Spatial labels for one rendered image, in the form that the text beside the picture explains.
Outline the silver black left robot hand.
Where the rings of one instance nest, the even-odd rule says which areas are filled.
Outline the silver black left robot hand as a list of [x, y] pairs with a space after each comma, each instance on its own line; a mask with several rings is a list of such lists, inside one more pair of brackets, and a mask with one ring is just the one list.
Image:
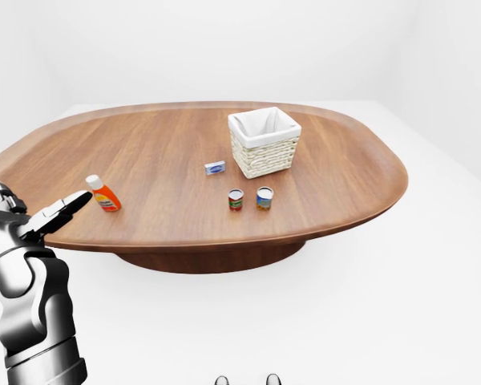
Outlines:
[[14, 249], [42, 245], [47, 234], [71, 221], [91, 198], [91, 192], [80, 190], [30, 216], [24, 201], [0, 182], [0, 257]]

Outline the white woven basket with liner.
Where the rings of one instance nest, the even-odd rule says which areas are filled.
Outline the white woven basket with liner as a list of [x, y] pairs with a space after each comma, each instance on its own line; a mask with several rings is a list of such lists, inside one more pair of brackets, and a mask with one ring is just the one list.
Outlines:
[[254, 179], [290, 168], [301, 125], [278, 107], [228, 116], [232, 155], [244, 176]]

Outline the orange bottle with white cap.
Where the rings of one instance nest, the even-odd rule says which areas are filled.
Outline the orange bottle with white cap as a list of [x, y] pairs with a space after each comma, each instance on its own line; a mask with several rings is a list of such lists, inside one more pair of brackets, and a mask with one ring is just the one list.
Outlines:
[[122, 208], [119, 198], [106, 186], [98, 175], [86, 177], [86, 182], [100, 207], [106, 212], [115, 212]]

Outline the round brown wooden table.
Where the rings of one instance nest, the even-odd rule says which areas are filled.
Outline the round brown wooden table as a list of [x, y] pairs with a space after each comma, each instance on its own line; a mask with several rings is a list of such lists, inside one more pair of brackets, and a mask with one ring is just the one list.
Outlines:
[[[247, 179], [232, 157], [227, 118], [258, 102], [156, 103], [108, 108], [47, 124], [0, 153], [0, 181], [36, 213], [100, 176], [122, 208], [95, 202], [46, 237], [49, 246], [115, 253], [152, 270], [208, 274], [252, 269], [307, 240], [381, 215], [406, 191], [399, 158], [341, 113], [283, 103], [301, 125], [289, 169]], [[225, 161], [207, 176], [204, 165]], [[274, 191], [269, 210], [257, 190]], [[228, 192], [244, 192], [232, 211]]]

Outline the blue yellow labelled tin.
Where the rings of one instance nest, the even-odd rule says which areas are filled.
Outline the blue yellow labelled tin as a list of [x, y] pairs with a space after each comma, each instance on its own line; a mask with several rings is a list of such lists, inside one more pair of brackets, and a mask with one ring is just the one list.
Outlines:
[[257, 208], [259, 210], [269, 210], [272, 206], [274, 191], [263, 186], [257, 190]]

